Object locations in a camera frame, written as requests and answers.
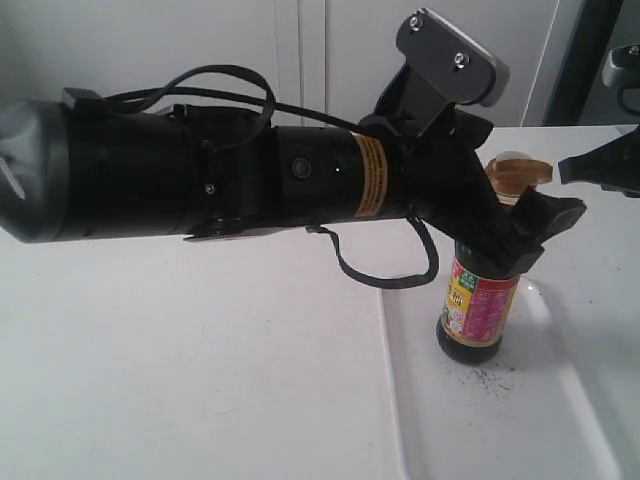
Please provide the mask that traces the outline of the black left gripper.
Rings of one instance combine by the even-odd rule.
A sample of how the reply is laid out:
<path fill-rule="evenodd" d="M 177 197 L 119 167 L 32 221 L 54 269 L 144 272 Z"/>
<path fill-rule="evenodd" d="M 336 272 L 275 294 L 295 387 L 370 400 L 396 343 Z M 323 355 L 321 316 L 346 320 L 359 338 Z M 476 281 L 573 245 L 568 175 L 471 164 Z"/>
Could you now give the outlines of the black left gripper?
<path fill-rule="evenodd" d="M 528 187 L 508 215 L 477 156 L 494 124 L 452 105 L 419 133 L 414 121 L 398 114 L 403 68 L 361 123 L 390 135 L 400 148 L 403 188 L 413 213 L 498 273 L 528 271 L 547 241 L 576 225 L 586 204 Z"/>

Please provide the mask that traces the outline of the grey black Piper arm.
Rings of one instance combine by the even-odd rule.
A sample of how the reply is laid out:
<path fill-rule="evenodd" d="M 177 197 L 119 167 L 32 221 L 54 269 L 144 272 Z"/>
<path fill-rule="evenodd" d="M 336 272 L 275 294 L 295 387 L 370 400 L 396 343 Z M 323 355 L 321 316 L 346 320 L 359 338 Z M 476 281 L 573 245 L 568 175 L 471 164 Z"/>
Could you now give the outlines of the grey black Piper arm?
<path fill-rule="evenodd" d="M 639 120 L 639 109 L 626 101 L 628 91 L 639 91 L 639 45 L 609 51 L 602 69 L 603 84 L 615 91 L 617 106 Z M 629 133 L 582 155 L 558 163 L 563 185 L 585 183 L 603 191 L 639 197 L 639 125 Z"/>

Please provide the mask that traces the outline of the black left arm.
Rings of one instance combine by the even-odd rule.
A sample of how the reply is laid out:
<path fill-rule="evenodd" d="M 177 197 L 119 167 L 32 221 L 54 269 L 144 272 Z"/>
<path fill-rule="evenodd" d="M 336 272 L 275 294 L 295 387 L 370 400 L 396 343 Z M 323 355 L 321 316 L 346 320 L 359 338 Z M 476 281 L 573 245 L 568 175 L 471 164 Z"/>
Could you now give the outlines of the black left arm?
<path fill-rule="evenodd" d="M 402 219 L 428 258 L 426 272 L 378 288 L 429 283 L 439 268 L 432 231 L 476 254 L 498 277 L 528 271 L 544 244 L 571 229 L 583 201 L 526 187 L 503 207 L 476 151 L 492 131 L 403 66 L 359 124 L 319 115 L 314 127 L 275 126 L 263 98 L 212 97 L 174 80 L 102 97 L 66 89 L 58 102 L 26 100 L 1 113 L 1 226 L 25 243 L 181 235 L 236 239 L 340 223 Z"/>

